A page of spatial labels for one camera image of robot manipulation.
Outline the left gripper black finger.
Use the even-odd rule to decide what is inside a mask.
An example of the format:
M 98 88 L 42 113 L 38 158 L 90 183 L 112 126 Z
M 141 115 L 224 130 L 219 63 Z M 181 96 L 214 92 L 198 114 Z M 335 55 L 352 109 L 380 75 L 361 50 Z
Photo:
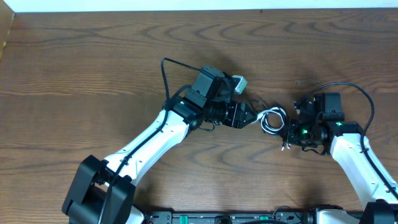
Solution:
M 246 126 L 248 126 L 248 125 L 250 125 L 250 124 L 254 124 L 256 121 L 257 121 L 257 118 L 256 118 L 256 117 L 251 118 L 251 119 L 245 119 L 245 120 L 242 122 L 242 128 L 245 128 Z
M 247 118 L 257 118 L 257 113 L 250 103 L 245 103 L 245 115 Z

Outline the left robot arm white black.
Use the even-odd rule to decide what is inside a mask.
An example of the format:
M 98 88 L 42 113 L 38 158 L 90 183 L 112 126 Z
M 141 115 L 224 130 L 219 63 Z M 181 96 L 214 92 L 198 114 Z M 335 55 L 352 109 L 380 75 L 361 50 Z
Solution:
M 194 84 L 171 96 L 128 145 L 103 160 L 90 155 L 81 162 L 62 212 L 71 223 L 143 223 L 143 212 L 133 205 L 136 186 L 169 149 L 204 122 L 241 129 L 257 119 L 247 103 L 233 100 L 247 84 L 242 76 L 202 67 Z

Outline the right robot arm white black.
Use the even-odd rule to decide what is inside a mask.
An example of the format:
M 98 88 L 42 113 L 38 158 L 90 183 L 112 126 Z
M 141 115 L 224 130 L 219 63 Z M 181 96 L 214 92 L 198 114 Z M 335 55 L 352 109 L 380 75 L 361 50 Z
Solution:
M 376 157 L 359 123 L 345 121 L 340 94 L 315 94 L 294 105 L 298 118 L 289 123 L 286 143 L 303 152 L 330 155 L 363 208 L 354 217 L 337 205 L 319 205 L 303 214 L 302 223 L 397 223 L 397 182 Z

